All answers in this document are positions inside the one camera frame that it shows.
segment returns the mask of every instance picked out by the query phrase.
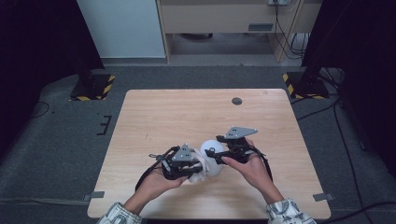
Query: gray carpet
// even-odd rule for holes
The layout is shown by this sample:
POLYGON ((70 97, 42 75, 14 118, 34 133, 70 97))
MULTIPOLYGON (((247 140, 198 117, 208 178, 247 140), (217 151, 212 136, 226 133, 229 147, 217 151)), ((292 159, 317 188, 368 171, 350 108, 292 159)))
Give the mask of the gray carpet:
MULTIPOLYGON (((81 201, 93 192, 117 122, 125 93, 131 89, 286 89, 282 74, 298 67, 259 66, 135 66, 108 67, 116 76, 103 101, 71 102, 78 80, 71 76, 49 84, 7 159, 0 166, 0 198, 46 198, 81 201), (104 116, 112 116, 106 135, 104 116)), ((296 118, 331 105, 326 100, 293 104, 296 118)), ((347 114, 336 107, 364 205, 396 201, 396 181, 375 154, 361 150, 347 114)), ((331 109, 299 121, 320 183, 335 200, 332 218, 361 208, 351 168, 331 109)), ((0 203, 0 223, 95 223, 88 205, 0 203)), ((374 223, 393 223, 396 206, 380 206, 367 214, 374 223)), ((359 214, 337 223, 369 223, 359 214)))

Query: person's left hand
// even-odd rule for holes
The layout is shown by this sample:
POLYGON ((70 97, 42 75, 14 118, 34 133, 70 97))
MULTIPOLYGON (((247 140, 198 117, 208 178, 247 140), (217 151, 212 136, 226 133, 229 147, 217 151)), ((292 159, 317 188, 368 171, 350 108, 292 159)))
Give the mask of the person's left hand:
POLYGON ((146 176, 134 195, 125 203, 124 208, 139 215, 143 207, 151 200, 158 198, 169 189, 175 189, 187 179, 187 176, 168 180, 163 176, 161 164, 146 176))

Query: white ball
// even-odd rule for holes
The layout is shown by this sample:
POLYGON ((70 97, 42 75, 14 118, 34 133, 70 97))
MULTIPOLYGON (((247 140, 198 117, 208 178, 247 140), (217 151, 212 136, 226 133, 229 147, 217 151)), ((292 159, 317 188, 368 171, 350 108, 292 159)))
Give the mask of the white ball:
POLYGON ((213 176, 213 175, 218 175, 220 173, 222 169, 222 164, 217 164, 215 159, 207 157, 205 149, 209 150, 212 147, 215 149, 216 153, 224 151, 224 147, 220 142, 216 140, 207 140, 204 143, 202 143, 200 152, 201 155, 204 157, 206 164, 209 168, 209 171, 206 172, 206 175, 213 176))

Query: wooden tabletop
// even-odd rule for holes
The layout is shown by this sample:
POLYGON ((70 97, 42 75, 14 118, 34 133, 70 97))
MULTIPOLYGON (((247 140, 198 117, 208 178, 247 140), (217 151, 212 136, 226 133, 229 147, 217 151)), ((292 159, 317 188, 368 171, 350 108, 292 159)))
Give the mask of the wooden tabletop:
MULTIPOLYGON (((114 202, 124 203, 139 177, 163 154, 188 143, 200 148, 232 126, 254 128, 248 138, 266 154, 274 183, 313 218, 331 215, 306 149, 289 98, 283 90, 132 90, 128 91, 91 200, 88 215, 100 217, 114 202), (238 97, 241 105, 232 99, 238 97)), ((140 214, 148 218, 267 218, 265 200, 238 172, 224 166, 205 182, 183 183, 151 201, 140 214)))

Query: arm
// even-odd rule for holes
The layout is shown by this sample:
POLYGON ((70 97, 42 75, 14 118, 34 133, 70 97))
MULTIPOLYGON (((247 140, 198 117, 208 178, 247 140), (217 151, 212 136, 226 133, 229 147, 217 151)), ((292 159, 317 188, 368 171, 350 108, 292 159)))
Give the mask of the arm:
POLYGON ((250 155, 247 163, 240 163, 229 157, 221 158, 227 165, 237 170, 246 181, 256 188, 267 202, 269 224, 287 223, 316 223, 312 217, 300 212, 297 204, 292 199, 284 199, 277 187, 271 181, 260 156, 256 153, 250 155))
POLYGON ((162 169, 159 164, 142 182, 137 191, 129 198, 124 205, 114 203, 108 210, 107 214, 99 219, 98 224, 114 223, 114 220, 119 218, 125 219, 122 224, 139 224, 142 222, 142 217, 139 216, 145 205, 159 197, 161 194, 169 189, 178 188, 187 177, 181 177, 176 180, 168 180, 163 176, 162 169))

